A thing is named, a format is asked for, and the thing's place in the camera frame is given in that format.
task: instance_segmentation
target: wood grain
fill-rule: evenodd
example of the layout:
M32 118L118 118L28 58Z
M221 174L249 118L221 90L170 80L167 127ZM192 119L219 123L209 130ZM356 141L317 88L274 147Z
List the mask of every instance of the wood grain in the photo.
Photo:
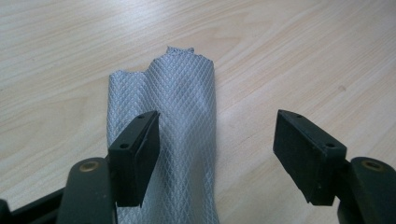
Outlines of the wood grain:
M273 154L279 108L396 167L395 1L2 1L0 197L18 208L105 156L108 75L166 46L215 63L221 223L337 223Z

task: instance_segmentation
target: brass screw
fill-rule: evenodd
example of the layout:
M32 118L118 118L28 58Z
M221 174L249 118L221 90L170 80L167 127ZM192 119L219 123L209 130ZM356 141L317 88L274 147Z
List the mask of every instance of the brass screw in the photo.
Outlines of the brass screw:
M97 161L87 161L79 166L81 172L90 172L99 167L99 162Z
M362 161L361 164L369 170L383 172L384 166L376 161Z

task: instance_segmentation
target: gray mesh fabric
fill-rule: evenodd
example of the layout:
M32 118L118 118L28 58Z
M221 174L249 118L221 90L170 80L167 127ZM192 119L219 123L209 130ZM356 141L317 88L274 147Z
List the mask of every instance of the gray mesh fabric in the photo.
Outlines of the gray mesh fabric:
M146 72L112 74L108 145L135 116L151 110L161 113L160 157L142 208L118 208L119 223L219 223L213 62L193 49L168 48Z

